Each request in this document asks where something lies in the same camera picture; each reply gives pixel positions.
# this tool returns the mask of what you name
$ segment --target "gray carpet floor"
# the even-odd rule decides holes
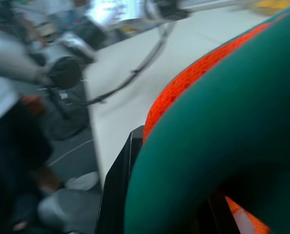
[[[55,172],[65,181],[86,173],[96,172],[98,167],[94,149],[94,137],[92,136],[89,124],[87,128],[71,139],[65,141],[52,140],[49,129],[52,124],[52,115],[57,113],[57,110],[49,101],[45,92],[40,90],[39,86],[29,83],[13,81],[13,84],[22,95],[43,96],[42,100],[46,104],[47,110],[42,114],[42,116],[40,116],[39,122],[54,147],[54,153],[48,163],[51,164],[55,162],[52,166]],[[81,98],[85,97],[82,84],[75,87],[73,92],[76,92],[76,94]],[[95,197],[94,219],[91,220],[91,222],[73,224],[74,229],[83,232],[84,234],[94,233],[101,199],[100,185],[95,186],[90,192],[93,193]]]

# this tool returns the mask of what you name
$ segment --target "table surface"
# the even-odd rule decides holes
[[[267,17],[239,7],[198,12],[177,22],[157,61],[105,104],[89,106],[101,183],[131,131],[144,125],[150,107],[165,86],[191,63]],[[87,99],[120,85],[159,40],[153,29],[98,51],[85,70]]]

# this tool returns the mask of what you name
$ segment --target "green foam padding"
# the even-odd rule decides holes
[[[217,188],[290,234],[290,9],[192,85],[144,144],[125,234],[170,234]]]

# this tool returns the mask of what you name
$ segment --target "orange object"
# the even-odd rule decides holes
[[[20,100],[35,117],[41,115],[46,110],[45,105],[41,101],[41,96],[21,96]]]
[[[267,28],[270,23],[264,23],[248,33],[222,45],[221,47],[211,51],[204,57],[197,60],[195,63],[181,72],[159,95],[151,107],[145,128],[143,139],[147,139],[153,127],[159,121],[161,116],[171,107],[171,105],[199,78],[217,65],[222,59],[238,49],[241,45],[253,38],[258,33]],[[227,198],[228,204],[232,213],[236,213],[241,207]],[[269,227],[262,223],[259,219],[255,218],[249,212],[246,212],[253,226],[255,227],[255,234],[268,234]]]

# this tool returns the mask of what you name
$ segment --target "white sneaker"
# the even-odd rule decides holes
[[[67,189],[74,190],[89,190],[97,185],[99,182],[98,172],[92,172],[82,175],[78,178],[72,178],[65,183]]]

